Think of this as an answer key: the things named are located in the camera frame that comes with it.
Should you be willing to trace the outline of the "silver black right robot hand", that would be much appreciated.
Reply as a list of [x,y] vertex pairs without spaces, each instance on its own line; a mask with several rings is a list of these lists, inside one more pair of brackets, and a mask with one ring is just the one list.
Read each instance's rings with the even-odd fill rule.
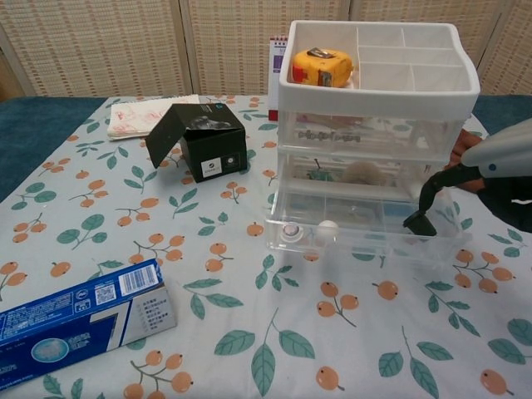
[[435,236],[426,217],[436,194],[445,187],[476,182],[474,192],[498,219],[524,232],[531,231],[531,120],[522,121],[484,140],[462,133],[451,164],[422,186],[418,210],[404,220],[413,234]]

